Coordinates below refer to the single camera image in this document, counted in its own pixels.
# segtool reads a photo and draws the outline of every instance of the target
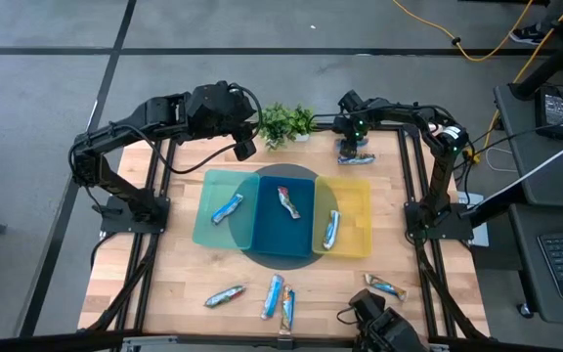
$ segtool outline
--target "wooden tabletop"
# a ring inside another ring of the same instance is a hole
[[[257,154],[239,162],[231,151],[221,154],[199,170],[187,175],[172,175],[168,196],[171,210],[166,232],[160,237],[152,275],[144,330],[154,333],[198,333],[217,335],[277,335],[281,310],[275,317],[260,319],[271,277],[284,276],[296,293],[293,334],[304,337],[352,337],[357,331],[336,320],[336,313],[349,299],[366,287],[364,273],[372,273],[408,292],[405,303],[383,294],[387,305],[402,314],[420,334],[426,334],[419,277],[412,246],[404,238],[403,203],[406,201],[403,168],[397,133],[371,132],[367,152],[376,154],[370,165],[340,166],[329,132],[313,134],[305,143],[289,143],[284,149],[268,152],[257,141]],[[189,142],[178,147],[173,166],[186,169],[233,141],[228,138]],[[413,148],[408,141],[414,186],[420,195]],[[137,187],[147,177],[151,150],[143,143],[123,152],[119,174]],[[427,170],[433,159],[424,150]],[[294,163],[322,176],[366,179],[371,186],[372,255],[364,259],[323,256],[296,270],[273,270],[259,265],[239,250],[213,249],[193,242],[193,228],[207,170],[256,171],[274,163]],[[158,169],[155,188],[159,188],[162,168]],[[457,199],[452,181],[452,199]],[[91,325],[120,290],[133,236],[119,234],[97,253],[79,326]],[[488,333],[486,315],[470,253],[460,243],[441,241],[449,289],[462,311],[475,327]],[[427,253],[431,251],[427,244]],[[247,286],[246,293],[215,309],[203,306],[212,294],[235,285]],[[138,292],[129,309],[126,327],[132,327]],[[439,333],[444,334],[442,309],[434,292],[434,307]]]

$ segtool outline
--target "metal bracket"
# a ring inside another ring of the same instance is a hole
[[[418,227],[419,207],[420,203],[415,201],[404,204],[408,229]],[[409,236],[412,240],[472,240],[473,229],[470,225],[470,221],[462,220],[458,216],[460,211],[465,209],[466,205],[464,204],[452,203],[451,214],[447,215],[436,227],[427,228],[426,230],[406,231],[406,236]]]
[[[162,234],[166,229],[170,198],[156,197],[155,203],[160,208],[160,214],[153,222],[137,222],[127,206],[127,203],[117,197],[108,198],[106,207],[112,210],[104,212],[101,230],[107,233],[141,233]]]
[[[133,348],[137,346],[153,346],[177,343],[177,336],[142,336],[123,338],[123,347]]]

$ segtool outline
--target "potted plant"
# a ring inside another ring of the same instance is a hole
[[[300,104],[297,105],[297,108],[290,114],[290,134],[288,139],[296,142],[306,142],[316,126],[312,118],[313,115],[314,113],[311,109],[303,109]]]
[[[285,144],[285,139],[291,132],[290,119],[292,111],[280,103],[274,103],[262,111],[260,121],[260,135],[266,140],[269,150],[276,150]]]

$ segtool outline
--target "teal tray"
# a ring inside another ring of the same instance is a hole
[[[255,222],[260,176],[253,172],[209,170],[196,213],[193,241],[214,248],[250,249]],[[239,193],[238,208],[221,223],[212,223],[212,214]]]

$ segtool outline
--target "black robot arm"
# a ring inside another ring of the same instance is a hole
[[[113,204],[97,210],[105,220],[112,218],[113,222],[126,224],[115,230],[135,229],[142,224],[163,228],[165,209],[154,198],[153,190],[138,189],[117,175],[109,168],[105,153],[141,140],[172,139],[181,145],[232,135],[238,160],[245,160],[255,153],[253,126],[246,121],[255,110],[244,96],[245,91],[250,94],[236,84],[219,81],[196,87],[192,93],[151,98],[130,116],[78,135],[68,155],[75,182],[84,187],[99,186],[113,195]]]
[[[401,122],[415,126],[420,137],[434,157],[428,194],[419,202],[406,205],[408,233],[412,237],[427,237],[425,230],[437,227],[454,213],[448,194],[455,159],[468,143],[466,130],[444,109],[418,104],[393,104],[382,98],[363,101],[355,91],[350,91],[338,102],[344,115],[333,121],[333,131],[345,136],[340,153],[354,156],[358,142],[371,127],[382,121]],[[434,132],[431,126],[443,126]]]

